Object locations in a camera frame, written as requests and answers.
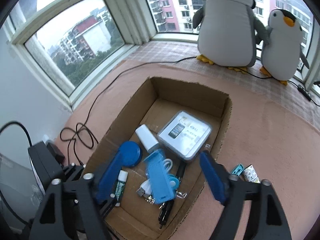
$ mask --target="cardboard box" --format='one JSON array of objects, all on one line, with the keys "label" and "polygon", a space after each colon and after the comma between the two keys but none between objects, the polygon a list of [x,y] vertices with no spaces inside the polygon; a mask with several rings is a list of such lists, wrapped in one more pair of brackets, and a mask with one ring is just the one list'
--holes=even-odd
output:
[{"label": "cardboard box", "polygon": [[[94,172],[99,164],[110,160],[119,145],[127,140],[133,140],[140,145],[144,159],[148,153],[135,135],[135,129],[141,124],[146,124],[156,136],[180,110],[212,126],[212,132],[205,144],[210,145],[210,152],[216,158],[228,127],[231,105],[227,94],[200,83],[161,77],[148,78],[134,93],[100,141],[87,163],[85,173]],[[173,160],[170,172],[175,174],[180,161],[170,150],[164,150],[166,157]],[[179,191],[187,192],[188,197],[175,200],[167,225],[161,230],[158,221],[159,206],[147,203],[145,198],[139,197],[136,193],[141,183],[146,180],[145,164],[141,162],[132,169],[124,169],[129,174],[121,206],[112,210],[106,222],[124,239],[168,239],[188,215],[204,187],[205,178],[198,157],[188,163],[179,187]]]}]

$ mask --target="stuffed penguin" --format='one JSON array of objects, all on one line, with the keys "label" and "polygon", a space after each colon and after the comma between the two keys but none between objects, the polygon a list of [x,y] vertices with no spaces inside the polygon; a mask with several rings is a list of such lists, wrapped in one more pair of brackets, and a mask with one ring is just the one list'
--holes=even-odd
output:
[{"label": "stuffed penguin", "polygon": [[193,17],[193,27],[201,24],[197,59],[229,66],[252,67],[256,61],[255,30],[266,44],[268,33],[254,15],[254,0],[204,0]]},{"label": "stuffed penguin", "polygon": [[[287,85],[287,80],[292,78],[297,70],[300,57],[304,65],[309,68],[300,45],[303,39],[301,25],[289,11],[276,9],[270,13],[267,31],[270,44],[263,44],[261,53],[263,67],[260,71]],[[259,34],[256,35],[256,42],[257,44],[261,42]]]}]

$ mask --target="power strip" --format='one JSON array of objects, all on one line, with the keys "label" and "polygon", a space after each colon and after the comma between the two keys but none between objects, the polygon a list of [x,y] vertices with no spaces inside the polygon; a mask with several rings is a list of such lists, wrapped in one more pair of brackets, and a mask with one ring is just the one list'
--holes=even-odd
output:
[{"label": "power strip", "polygon": [[311,101],[310,93],[305,90],[301,85],[298,85],[298,91],[306,98],[308,101]]}]

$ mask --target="clear plastic case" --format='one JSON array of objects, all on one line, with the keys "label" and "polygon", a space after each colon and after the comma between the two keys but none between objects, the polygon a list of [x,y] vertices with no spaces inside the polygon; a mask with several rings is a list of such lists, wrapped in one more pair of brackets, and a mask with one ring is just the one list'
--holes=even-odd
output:
[{"label": "clear plastic case", "polygon": [[210,124],[179,111],[158,133],[158,139],[180,158],[191,161],[210,135]]}]

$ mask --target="penguin foot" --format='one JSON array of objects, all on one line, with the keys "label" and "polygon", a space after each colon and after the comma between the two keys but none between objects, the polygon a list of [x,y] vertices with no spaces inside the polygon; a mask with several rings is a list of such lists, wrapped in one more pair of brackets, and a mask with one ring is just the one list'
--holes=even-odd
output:
[{"label": "penguin foot", "polygon": [[265,67],[261,67],[260,68],[260,72],[262,72],[263,74],[265,74],[268,77],[272,77],[271,74],[268,72],[268,70],[265,69]]},{"label": "penguin foot", "polygon": [[228,67],[228,69],[233,69],[237,72],[241,71],[243,74],[247,74],[247,68],[246,67]]},{"label": "penguin foot", "polygon": [[285,86],[287,86],[287,85],[288,85],[288,82],[287,82],[287,81],[279,80],[279,82],[280,82],[281,84],[285,85]]},{"label": "penguin foot", "polygon": [[199,55],[197,58],[197,60],[201,60],[202,62],[204,63],[209,63],[210,65],[213,65],[213,61],[212,60],[209,60],[207,57],[205,57],[204,55]]}]

